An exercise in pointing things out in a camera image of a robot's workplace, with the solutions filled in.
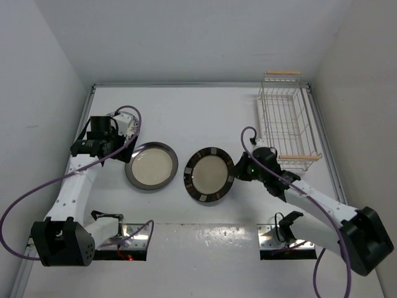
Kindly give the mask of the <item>black checkered rim plate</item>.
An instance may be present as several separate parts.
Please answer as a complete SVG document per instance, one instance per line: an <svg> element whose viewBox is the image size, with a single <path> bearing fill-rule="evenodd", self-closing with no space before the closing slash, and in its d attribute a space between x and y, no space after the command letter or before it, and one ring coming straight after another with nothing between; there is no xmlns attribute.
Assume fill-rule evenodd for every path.
<svg viewBox="0 0 397 298"><path fill-rule="evenodd" d="M233 168L233 160L226 151L218 147L202 148L189 158L185 166L185 190L201 205L217 205L233 185Z"/></svg>

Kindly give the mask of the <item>silver rimmed cream plate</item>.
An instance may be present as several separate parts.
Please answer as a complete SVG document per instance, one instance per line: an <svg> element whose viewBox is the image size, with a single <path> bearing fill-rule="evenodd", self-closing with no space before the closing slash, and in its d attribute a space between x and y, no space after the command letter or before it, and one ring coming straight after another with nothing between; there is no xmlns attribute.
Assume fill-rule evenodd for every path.
<svg viewBox="0 0 397 298"><path fill-rule="evenodd" d="M175 177L179 166L176 152L165 143L148 142L138 146L125 165L130 184L143 191L157 191Z"/></svg>

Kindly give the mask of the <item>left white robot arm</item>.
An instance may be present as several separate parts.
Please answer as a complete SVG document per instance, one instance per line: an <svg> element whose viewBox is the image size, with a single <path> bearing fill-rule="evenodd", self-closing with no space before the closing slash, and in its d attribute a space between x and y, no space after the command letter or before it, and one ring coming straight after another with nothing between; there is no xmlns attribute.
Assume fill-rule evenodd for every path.
<svg viewBox="0 0 397 298"><path fill-rule="evenodd" d="M126 112L89 118L70 148L69 176L53 207L44 221L34 222L31 228L44 266L88 266L97 248L122 234L122 214L94 210L93 223L85 225L84 211L104 157L130 162L138 125L138 119Z"/></svg>

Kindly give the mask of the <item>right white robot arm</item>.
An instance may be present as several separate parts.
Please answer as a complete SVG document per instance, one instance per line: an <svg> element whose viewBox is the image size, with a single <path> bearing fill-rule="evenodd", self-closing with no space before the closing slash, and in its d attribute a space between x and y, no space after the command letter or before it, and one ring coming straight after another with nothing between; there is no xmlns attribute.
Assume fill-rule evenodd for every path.
<svg viewBox="0 0 397 298"><path fill-rule="evenodd" d="M345 205L317 191L299 175L282 169L273 148L244 152L231 175L259 181L270 195L299 208L278 223L277 233L287 243L313 242L349 261L361 276L367 276L394 251L375 210Z"/></svg>

